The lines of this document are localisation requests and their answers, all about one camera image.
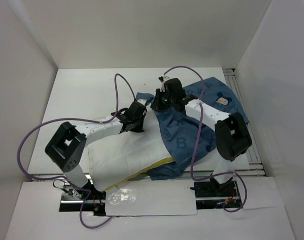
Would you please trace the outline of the white pillow yellow underside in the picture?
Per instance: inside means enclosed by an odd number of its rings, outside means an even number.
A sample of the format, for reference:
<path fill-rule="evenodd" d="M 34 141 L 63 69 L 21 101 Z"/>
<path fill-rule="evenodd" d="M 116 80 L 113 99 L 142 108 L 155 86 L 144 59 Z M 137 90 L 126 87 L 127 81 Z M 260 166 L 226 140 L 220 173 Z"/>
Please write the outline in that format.
<path fill-rule="evenodd" d="M 143 130 L 108 136 L 87 147 L 89 175 L 98 191 L 108 191 L 130 178 L 174 161 L 163 143 L 153 111 L 147 112 Z"/>

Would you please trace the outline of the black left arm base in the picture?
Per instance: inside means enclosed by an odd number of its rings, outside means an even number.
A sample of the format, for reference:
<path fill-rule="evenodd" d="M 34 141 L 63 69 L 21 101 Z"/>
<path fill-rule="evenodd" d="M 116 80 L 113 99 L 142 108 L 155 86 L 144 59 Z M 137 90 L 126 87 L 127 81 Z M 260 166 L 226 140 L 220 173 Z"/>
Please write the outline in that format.
<path fill-rule="evenodd" d="M 53 187 L 61 191 L 59 212 L 79 212 L 85 200 L 82 211 L 92 212 L 95 216 L 106 216 L 105 212 L 105 191 L 98 191 L 92 182 L 87 185 L 90 187 L 91 194 L 86 198 L 88 192 L 73 188 L 67 181 L 57 179 L 53 181 Z"/>

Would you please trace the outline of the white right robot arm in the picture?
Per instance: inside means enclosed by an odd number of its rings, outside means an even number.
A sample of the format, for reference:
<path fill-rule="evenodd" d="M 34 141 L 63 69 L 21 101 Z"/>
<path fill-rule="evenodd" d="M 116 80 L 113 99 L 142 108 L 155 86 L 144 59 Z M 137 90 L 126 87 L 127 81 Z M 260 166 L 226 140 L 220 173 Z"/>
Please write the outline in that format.
<path fill-rule="evenodd" d="M 218 163 L 210 177 L 210 191 L 221 196 L 230 184 L 235 161 L 252 145 L 249 122 L 233 92 L 214 77 L 183 87 L 178 78 L 159 77 L 151 108 L 159 121 L 165 147 L 174 162 L 152 177 L 181 175 L 187 167 L 217 150 Z"/>

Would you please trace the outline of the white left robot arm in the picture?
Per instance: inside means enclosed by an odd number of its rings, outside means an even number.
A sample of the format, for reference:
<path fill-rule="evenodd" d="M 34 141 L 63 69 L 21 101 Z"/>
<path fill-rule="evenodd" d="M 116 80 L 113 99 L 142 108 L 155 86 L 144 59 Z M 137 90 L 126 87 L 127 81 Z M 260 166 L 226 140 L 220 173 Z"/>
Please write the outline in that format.
<path fill-rule="evenodd" d="M 129 108 L 113 112 L 112 118 L 106 117 L 98 123 L 76 126 L 67 121 L 59 126 L 45 147 L 45 153 L 74 184 L 72 192 L 78 199 L 86 199 L 92 189 L 79 164 L 85 147 L 123 132 L 143 132 L 146 106 L 147 101 L 139 99 L 132 102 Z"/>

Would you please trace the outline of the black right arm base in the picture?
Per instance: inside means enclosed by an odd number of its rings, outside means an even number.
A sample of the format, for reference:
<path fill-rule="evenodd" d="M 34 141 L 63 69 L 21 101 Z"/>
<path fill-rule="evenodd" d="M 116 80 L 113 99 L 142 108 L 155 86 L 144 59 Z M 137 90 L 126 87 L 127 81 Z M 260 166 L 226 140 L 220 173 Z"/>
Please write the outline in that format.
<path fill-rule="evenodd" d="M 194 182 L 190 187 L 195 194 L 197 210 L 238 208 L 242 204 L 238 185 L 231 181 L 221 190 L 215 190 L 209 181 Z"/>

